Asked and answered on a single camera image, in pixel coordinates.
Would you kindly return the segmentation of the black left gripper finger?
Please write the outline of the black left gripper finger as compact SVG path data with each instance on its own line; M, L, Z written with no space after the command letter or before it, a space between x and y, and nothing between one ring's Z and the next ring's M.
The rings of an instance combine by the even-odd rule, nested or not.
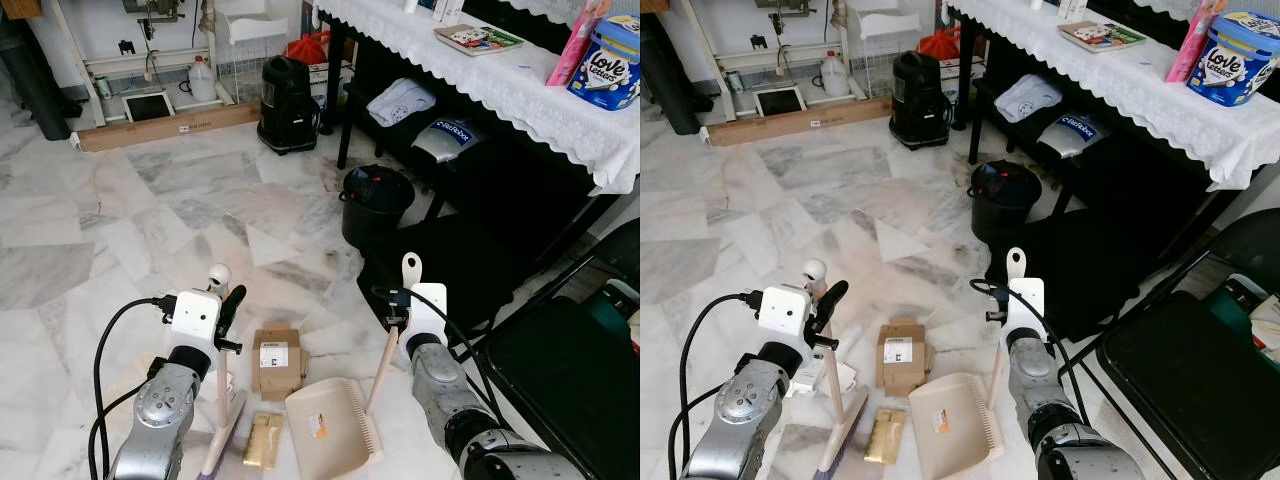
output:
M236 285L229 294L221 302L221 307L218 317L218 340L225 342L227 334L230 330L230 325L236 320L236 312L241 306L242 301L247 296L247 288L244 285Z
M829 325L832 315L838 302L849 292L846 280L836 282L817 301L814 311L814 334L820 334Z

